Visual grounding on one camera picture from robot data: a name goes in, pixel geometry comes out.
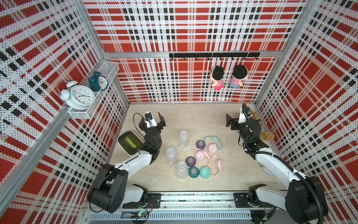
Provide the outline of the clear baby bottle top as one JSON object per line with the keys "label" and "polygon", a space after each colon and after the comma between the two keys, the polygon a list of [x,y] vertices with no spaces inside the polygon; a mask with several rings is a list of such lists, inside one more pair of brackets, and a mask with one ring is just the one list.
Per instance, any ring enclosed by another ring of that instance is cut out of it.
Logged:
{"label": "clear baby bottle top", "polygon": [[180,146],[187,147],[189,145],[189,134],[187,131],[180,132]]}

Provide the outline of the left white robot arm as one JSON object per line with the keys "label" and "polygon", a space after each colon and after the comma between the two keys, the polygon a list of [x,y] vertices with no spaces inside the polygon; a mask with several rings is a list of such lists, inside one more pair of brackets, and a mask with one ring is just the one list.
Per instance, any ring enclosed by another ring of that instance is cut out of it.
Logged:
{"label": "left white robot arm", "polygon": [[147,205],[150,201],[148,189],[137,184],[129,186],[127,181],[142,168],[152,164],[160,153],[163,145],[161,130],[166,122],[160,113],[158,116],[159,122],[156,122],[151,112],[146,112],[142,117],[139,128],[145,132],[145,141],[133,157],[115,165],[106,163],[101,167],[87,195],[90,205],[109,213],[114,213],[124,204],[132,204],[134,207]]}

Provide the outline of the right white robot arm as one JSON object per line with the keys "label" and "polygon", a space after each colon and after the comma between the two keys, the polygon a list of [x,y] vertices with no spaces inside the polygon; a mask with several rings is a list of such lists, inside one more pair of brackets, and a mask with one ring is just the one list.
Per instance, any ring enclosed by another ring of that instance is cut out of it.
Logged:
{"label": "right white robot arm", "polygon": [[272,190],[263,183],[250,186],[245,204],[259,207],[268,203],[274,209],[286,211],[298,224],[313,221],[322,224],[329,213],[322,183],[291,167],[260,139],[260,122],[253,119],[250,108],[243,104],[238,118],[227,114],[226,126],[238,131],[244,152],[266,167],[286,188]]}

